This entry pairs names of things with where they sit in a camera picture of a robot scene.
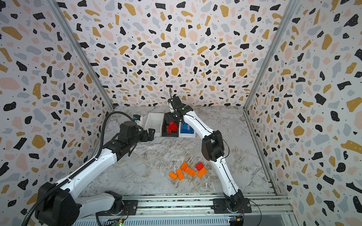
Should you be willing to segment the red square lego brick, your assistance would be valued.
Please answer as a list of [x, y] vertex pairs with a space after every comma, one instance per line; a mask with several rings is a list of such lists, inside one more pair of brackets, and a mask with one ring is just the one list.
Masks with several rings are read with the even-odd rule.
[[172, 128], [177, 128], [177, 123], [176, 122], [171, 122], [169, 123], [169, 126]]

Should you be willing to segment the blue lego brick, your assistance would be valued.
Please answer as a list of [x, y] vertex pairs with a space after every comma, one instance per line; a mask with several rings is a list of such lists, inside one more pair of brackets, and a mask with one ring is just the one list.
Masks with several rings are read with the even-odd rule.
[[181, 126], [181, 134], [194, 134], [194, 129], [185, 123]]

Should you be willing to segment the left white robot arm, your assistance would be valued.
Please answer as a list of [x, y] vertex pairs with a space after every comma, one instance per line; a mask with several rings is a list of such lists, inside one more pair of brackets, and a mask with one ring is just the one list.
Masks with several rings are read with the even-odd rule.
[[124, 213], [122, 196], [113, 191], [81, 198], [80, 193], [103, 171], [126, 155], [130, 155], [139, 142], [154, 139], [155, 130], [144, 130], [134, 121], [120, 125], [120, 131], [75, 172], [57, 183], [42, 185], [38, 200], [28, 212], [40, 223], [48, 226], [71, 226], [77, 220], [107, 211], [112, 215]]

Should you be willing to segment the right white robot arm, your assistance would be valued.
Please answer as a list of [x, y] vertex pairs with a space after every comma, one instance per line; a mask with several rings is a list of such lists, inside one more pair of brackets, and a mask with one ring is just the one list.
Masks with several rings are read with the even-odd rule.
[[252, 210], [249, 199], [244, 197], [227, 166], [227, 156], [224, 153], [224, 140], [221, 132], [215, 131], [206, 125], [188, 105], [172, 107], [169, 104], [169, 109], [173, 119], [187, 123], [202, 139], [201, 152], [211, 164], [214, 172], [216, 172], [224, 194], [225, 204], [214, 208], [214, 210], [228, 211], [230, 213], [250, 213]]

